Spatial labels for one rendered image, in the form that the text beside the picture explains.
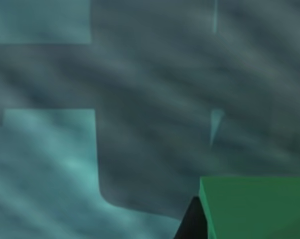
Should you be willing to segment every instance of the black shape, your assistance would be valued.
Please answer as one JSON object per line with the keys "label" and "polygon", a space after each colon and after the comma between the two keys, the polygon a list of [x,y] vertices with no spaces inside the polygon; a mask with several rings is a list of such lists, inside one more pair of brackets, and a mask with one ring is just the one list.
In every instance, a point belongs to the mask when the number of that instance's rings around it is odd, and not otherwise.
{"label": "black shape", "polygon": [[188,207],[174,239],[207,239],[208,226],[199,197]]}

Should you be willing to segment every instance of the green roof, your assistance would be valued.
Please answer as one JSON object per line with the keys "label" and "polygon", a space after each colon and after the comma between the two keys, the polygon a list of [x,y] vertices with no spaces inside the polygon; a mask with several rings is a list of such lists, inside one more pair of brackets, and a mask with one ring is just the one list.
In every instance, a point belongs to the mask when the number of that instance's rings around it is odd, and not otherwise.
{"label": "green roof", "polygon": [[300,177],[202,177],[209,239],[300,239]]}

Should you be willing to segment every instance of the green cube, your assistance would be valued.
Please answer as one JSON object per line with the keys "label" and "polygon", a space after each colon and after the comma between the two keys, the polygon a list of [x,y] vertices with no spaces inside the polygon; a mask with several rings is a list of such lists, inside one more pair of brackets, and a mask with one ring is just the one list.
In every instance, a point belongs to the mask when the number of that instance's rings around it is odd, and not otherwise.
{"label": "green cube", "polygon": [[300,177],[202,177],[209,239],[300,239]]}

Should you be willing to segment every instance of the cloudy texture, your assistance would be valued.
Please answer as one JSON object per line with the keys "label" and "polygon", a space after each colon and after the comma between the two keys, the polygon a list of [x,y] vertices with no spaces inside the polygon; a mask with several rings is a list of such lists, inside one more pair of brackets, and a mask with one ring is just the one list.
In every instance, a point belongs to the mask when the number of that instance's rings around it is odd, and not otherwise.
{"label": "cloudy texture", "polygon": [[[171,238],[199,176],[300,176],[300,0],[92,0],[91,34],[69,1],[0,0],[0,239]],[[80,180],[92,111],[9,108],[94,109],[101,195]]]}

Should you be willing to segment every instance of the gray surface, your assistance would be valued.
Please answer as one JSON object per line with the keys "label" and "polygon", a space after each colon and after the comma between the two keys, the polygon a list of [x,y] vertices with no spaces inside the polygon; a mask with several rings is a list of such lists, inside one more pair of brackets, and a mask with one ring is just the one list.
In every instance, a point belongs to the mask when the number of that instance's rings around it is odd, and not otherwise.
{"label": "gray surface", "polygon": [[9,107],[96,109],[103,196],[178,219],[200,175],[300,175],[300,1],[220,0],[216,35],[212,12],[99,0],[91,45],[1,45],[0,122]]}

